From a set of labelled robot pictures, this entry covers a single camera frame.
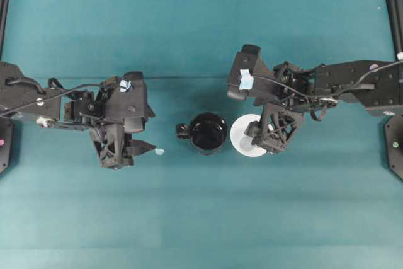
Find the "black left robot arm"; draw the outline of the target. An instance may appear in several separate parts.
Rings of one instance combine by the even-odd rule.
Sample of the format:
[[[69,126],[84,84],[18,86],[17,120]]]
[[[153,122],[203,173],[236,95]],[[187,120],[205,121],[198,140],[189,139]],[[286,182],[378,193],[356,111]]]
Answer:
[[[67,89],[56,78],[43,87],[17,65],[1,63],[1,170],[9,167],[14,120],[47,129],[85,131],[103,168],[132,166],[134,158],[156,146],[133,139],[154,112],[141,72],[128,72],[100,83]]]

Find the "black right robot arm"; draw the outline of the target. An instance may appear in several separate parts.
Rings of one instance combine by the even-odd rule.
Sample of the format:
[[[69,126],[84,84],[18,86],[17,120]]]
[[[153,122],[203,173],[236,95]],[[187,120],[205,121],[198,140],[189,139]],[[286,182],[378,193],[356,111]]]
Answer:
[[[402,61],[359,60],[321,64],[304,70],[289,62],[268,74],[253,70],[254,105],[261,116],[246,127],[251,145],[270,154],[283,152],[302,126],[305,114],[320,122],[340,101],[357,102],[371,115],[402,113]]]

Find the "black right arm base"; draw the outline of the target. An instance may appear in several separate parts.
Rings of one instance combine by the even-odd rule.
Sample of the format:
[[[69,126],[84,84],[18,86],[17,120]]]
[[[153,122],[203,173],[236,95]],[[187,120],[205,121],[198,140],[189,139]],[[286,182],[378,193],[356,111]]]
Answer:
[[[391,116],[383,127],[389,169],[403,179],[402,115]]]

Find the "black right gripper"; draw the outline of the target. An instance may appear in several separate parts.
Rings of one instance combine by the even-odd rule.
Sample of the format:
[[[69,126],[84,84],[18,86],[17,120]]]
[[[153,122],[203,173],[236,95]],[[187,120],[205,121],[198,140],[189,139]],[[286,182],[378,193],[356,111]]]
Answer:
[[[273,103],[265,103],[260,120],[251,122],[245,134],[253,138],[253,145],[266,149],[270,154],[277,154],[287,148],[303,122],[301,113]]]

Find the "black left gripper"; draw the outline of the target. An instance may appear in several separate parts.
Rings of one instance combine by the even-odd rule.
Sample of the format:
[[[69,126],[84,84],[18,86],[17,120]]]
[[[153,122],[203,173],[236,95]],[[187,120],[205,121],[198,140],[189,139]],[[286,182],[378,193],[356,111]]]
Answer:
[[[102,168],[119,170],[124,166],[133,166],[133,157],[156,149],[155,145],[146,141],[129,139],[123,125],[119,124],[91,128],[89,134]]]

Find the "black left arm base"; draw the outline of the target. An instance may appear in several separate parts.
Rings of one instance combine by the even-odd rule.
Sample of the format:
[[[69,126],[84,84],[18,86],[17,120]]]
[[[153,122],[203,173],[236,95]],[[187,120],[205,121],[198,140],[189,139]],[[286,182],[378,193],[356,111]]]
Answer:
[[[11,159],[11,147],[13,143],[14,124],[11,120],[1,118],[1,145],[0,145],[0,173],[8,167]]]

